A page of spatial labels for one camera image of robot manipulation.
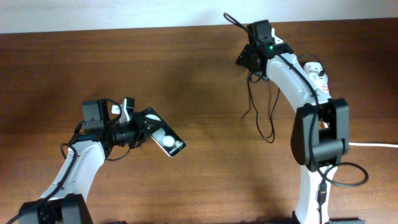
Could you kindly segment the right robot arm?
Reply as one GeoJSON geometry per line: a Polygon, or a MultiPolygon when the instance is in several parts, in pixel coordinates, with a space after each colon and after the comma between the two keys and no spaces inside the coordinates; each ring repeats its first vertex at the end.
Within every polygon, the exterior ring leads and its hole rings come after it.
{"type": "Polygon", "coordinates": [[[295,223],[331,223],[328,201],[337,168],[349,150],[349,106],[330,96],[319,62],[301,65],[267,20],[243,27],[249,42],[236,63],[260,80],[274,82],[295,112],[290,148],[300,166],[295,223]]]}

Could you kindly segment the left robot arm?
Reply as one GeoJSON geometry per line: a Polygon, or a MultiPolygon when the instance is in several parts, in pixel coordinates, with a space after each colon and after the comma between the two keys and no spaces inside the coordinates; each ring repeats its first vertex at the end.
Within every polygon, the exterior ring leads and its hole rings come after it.
{"type": "Polygon", "coordinates": [[[151,138],[169,157],[185,147],[154,109],[136,112],[133,98],[85,101],[82,106],[83,121],[60,146],[65,161],[55,180],[38,200],[23,203],[10,223],[92,223],[86,200],[113,147],[135,149],[151,138]]]}

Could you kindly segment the black Galaxy flip smartphone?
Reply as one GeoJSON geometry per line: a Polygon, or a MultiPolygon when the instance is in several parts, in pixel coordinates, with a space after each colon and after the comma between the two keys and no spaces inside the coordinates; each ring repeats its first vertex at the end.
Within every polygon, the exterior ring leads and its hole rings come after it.
{"type": "MultiPolygon", "coordinates": [[[[149,111],[153,117],[157,116],[162,119],[161,116],[152,108],[147,108],[144,111],[149,111]]],[[[151,134],[151,138],[169,157],[176,156],[186,147],[185,141],[183,141],[167,123],[166,127],[154,131],[151,134]]]]}

